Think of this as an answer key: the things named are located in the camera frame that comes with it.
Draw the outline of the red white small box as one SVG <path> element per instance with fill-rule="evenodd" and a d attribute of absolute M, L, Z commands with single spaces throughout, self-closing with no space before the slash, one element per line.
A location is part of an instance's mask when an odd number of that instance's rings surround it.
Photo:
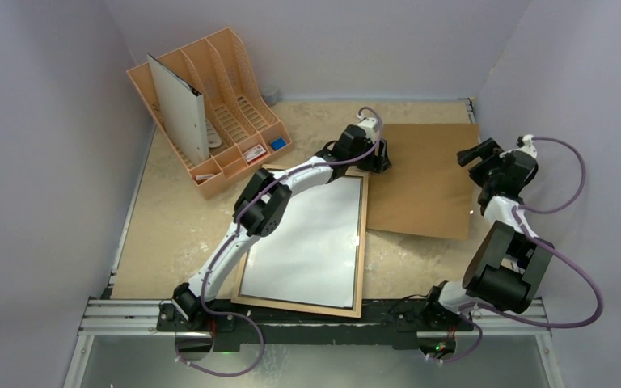
<path fill-rule="evenodd" d="M 252 164 L 256 160 L 266 156 L 267 153 L 267 150 L 261 144 L 256 144 L 251 148 L 243 151 L 243 159 L 247 163 Z"/>

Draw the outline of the orange file organizer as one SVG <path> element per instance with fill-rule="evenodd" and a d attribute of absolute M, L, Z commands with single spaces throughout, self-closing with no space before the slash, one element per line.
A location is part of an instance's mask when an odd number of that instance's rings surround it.
<path fill-rule="evenodd" d="M 209 158 L 193 164 L 174 144 L 171 150 L 202 197 L 210 199 L 262 167 L 287 155 L 294 143 L 282 120 L 264 102 L 242 39 L 229 27 L 158 59 L 202 93 L 205 118 L 222 144 Z M 282 137 L 287 145 L 272 151 L 269 143 Z M 243 151 L 261 144 L 267 155 L 249 164 Z"/>

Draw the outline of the blue small box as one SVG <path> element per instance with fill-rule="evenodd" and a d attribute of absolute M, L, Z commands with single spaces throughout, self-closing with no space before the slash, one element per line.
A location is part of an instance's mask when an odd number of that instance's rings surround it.
<path fill-rule="evenodd" d="M 272 151 L 278 151 L 284 148 L 287 145 L 287 142 L 285 141 L 284 138 L 278 137 L 278 138 L 273 139 L 269 143 L 269 145 Z"/>

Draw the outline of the brown backing board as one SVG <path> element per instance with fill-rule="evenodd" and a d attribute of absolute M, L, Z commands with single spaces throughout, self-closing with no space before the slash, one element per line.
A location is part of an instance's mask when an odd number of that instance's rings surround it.
<path fill-rule="evenodd" d="M 391 167 L 369 177 L 370 230 L 465 240 L 474 184 L 457 153 L 479 142 L 475 124 L 386 124 Z"/>

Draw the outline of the white binder folder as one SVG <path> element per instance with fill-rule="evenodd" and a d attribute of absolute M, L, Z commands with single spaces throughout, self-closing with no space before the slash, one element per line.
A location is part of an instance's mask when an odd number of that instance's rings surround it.
<path fill-rule="evenodd" d="M 158 58 L 146 56 L 168 137 L 193 164 L 206 161 L 209 142 L 203 95 Z"/>

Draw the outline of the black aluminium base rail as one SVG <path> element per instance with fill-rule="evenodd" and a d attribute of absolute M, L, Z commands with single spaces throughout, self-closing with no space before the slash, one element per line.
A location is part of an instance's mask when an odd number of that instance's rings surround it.
<path fill-rule="evenodd" d="M 172 337 L 204 351 L 237 352 L 244 344 L 385 345 L 396 350 L 427 346 L 430 339 L 454 341 L 476 335 L 534 335 L 523 325 L 485 310 L 468 320 L 435 310 L 423 297 L 365 299 L 360 318 L 235 305 L 218 299 L 215 318 L 189 323 L 171 303 L 159 300 L 90 300 L 78 333 L 94 336 Z"/>

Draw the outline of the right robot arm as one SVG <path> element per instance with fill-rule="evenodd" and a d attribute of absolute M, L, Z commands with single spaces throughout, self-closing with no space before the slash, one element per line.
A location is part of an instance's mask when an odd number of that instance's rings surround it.
<path fill-rule="evenodd" d="M 533 136 L 519 137 L 511 150 L 489 138 L 459 151 L 457 163 L 480 187 L 477 202 L 491 227 L 460 281 L 444 281 L 422 301 L 400 301 L 391 308 L 400 330 L 421 324 L 443 331 L 460 323 L 464 306 L 486 304 L 521 314 L 535 299 L 551 262 L 520 210 L 522 189 L 539 170 Z"/>

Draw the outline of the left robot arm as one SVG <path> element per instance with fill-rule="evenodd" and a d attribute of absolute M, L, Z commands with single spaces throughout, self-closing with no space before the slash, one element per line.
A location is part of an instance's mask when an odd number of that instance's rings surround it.
<path fill-rule="evenodd" d="M 382 135 L 380 119 L 362 118 L 295 167 L 277 172 L 260 168 L 235 201 L 222 241 L 196 274 L 175 288 L 171 303 L 178 321 L 190 331 L 206 325 L 215 313 L 209 305 L 224 280 L 254 244 L 276 230 L 296 195 L 345 176 L 350 167 L 376 173 L 390 167 Z"/>

